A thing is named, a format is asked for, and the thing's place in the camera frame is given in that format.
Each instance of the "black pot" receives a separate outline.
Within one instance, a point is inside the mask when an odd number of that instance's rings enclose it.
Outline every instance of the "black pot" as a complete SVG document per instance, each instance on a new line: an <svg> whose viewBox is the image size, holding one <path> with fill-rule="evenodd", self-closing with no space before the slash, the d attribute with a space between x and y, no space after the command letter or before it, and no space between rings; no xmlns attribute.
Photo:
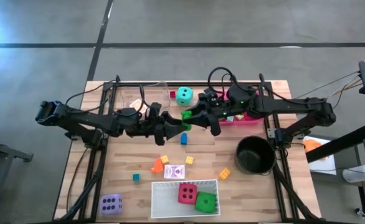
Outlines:
<svg viewBox="0 0 365 224"><path fill-rule="evenodd" d="M265 174L275 165L273 147L267 140L249 136L240 140L235 153L235 165L246 174Z"/></svg>

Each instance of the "pink tray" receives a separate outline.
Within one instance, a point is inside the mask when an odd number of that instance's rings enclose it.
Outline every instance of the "pink tray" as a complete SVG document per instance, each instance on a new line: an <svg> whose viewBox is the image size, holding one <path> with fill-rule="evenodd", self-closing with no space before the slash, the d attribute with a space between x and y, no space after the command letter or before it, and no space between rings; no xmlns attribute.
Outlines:
<svg viewBox="0 0 365 224"><path fill-rule="evenodd" d="M234 116L234 121L228 121L227 119L223 121L219 121L221 126L227 126L227 125L254 125L258 124L259 122L262 122L264 118L260 119L254 119L250 116L247 116L246 113L244 113L244 118L238 119L236 116Z"/></svg>

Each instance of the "gray floor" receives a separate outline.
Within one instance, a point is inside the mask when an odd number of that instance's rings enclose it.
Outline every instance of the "gray floor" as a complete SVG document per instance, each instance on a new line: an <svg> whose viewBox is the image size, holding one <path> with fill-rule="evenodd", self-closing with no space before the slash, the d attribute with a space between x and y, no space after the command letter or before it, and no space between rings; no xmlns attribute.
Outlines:
<svg viewBox="0 0 365 224"><path fill-rule="evenodd" d="M0 1L0 43L95 43L107 0ZM365 42L365 0L116 0L104 42ZM36 124L41 100L84 89L94 49L0 49L0 142L33 152L15 161L0 201L0 223L52 218L70 141ZM216 66L239 79L289 81L293 96L358 69L363 48L103 49L94 80L203 80ZM325 96L342 83L317 91ZM80 99L71 102L79 106ZM338 137L365 125L365 97L344 93L330 128ZM323 217L365 223L355 187L315 182Z"/></svg>

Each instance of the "wooden tabletop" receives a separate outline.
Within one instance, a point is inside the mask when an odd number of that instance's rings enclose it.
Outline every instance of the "wooden tabletop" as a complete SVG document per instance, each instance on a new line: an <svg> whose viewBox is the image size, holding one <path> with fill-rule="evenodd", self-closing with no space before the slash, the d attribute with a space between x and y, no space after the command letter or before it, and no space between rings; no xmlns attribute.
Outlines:
<svg viewBox="0 0 365 224"><path fill-rule="evenodd" d="M270 81L273 90L291 98L286 80ZM86 90L94 89L103 82L87 82ZM197 101L197 94L204 87L193 87L194 98L192 105ZM164 87L146 87L147 103L158 101L167 106L169 101L163 96ZM83 97L82 109L87 110L99 105L101 88L87 93ZM132 101L140 98L138 87L118 87L115 109L127 107ZM170 101L168 110L175 118L181 119L181 107L174 100ZM294 114L280 114L281 127L287 127L296 121ZM105 170L103 173L102 189L100 194L122 194L123 213L121 215L106 216L98 211L98 222L278 222L280 213L272 174L268 176L247 175L237 170L234 165L234 152L237 143L246 136L260 136L266 138L263 123L251 126L222 126L221 134L212 136L209 129L192 126L187 132L188 145L179 143L179 135L170 139L164 146L157 146L154 138L121 136L110 138L108 145ZM65 170L62 187L59 194L54 218L60 218L66 213L66 198L70 182L80 159L84 145L81 141L74 141L70 149L68 163ZM292 144L289 150L288 163L292 176L293 187L305 205L317 216L321 216L313 181L307 166L303 146ZM88 165L89 152L78 169L75 182L72 186L69 206L81 194ZM168 181L163 173L152 174L156 158L163 155L169 157L170 164L184 164L186 156L194 158L193 165L186 165L186 180L218 179L219 173L228 167L231 175L226 180L219 181L219 200L221 216L195 218L167 218L151 219L151 183ZM133 174L141 175L141 182L134 184ZM88 198L86 216L89 217L93 200L92 190ZM288 197L284 191L285 205L290 213Z"/></svg>

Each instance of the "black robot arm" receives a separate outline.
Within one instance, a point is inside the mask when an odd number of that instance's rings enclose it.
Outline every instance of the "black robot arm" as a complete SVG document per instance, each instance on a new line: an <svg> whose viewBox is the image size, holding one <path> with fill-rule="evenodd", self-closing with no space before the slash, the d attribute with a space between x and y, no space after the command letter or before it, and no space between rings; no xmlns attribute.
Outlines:
<svg viewBox="0 0 365 224"><path fill-rule="evenodd" d="M195 106L189 108L192 116L184 119L185 123L210 127L214 136L220 134L219 118L226 118L247 113L253 118L265 118L273 113L304 113L304 118L287 128L271 130L277 146L287 146L294 136L307 135L314 126L330 126L336 121L332 106L324 99L273 99L269 96L256 94L256 89L250 85L233 83L227 92L227 100L217 96L212 88L199 94Z"/></svg>
<svg viewBox="0 0 365 224"><path fill-rule="evenodd" d="M103 135L119 137L125 132L128 136L154 136L155 143L164 145L166 140L187 130L179 119L172 118L167 111L159 114L161 104L152 103L146 114L134 108L123 108L112 114L98 115L71 108L59 101L43 101L36 121L44 126L59 126L68 132L67 137L80 136L89 147L97 147ZM88 129L82 124L96 129Z"/></svg>

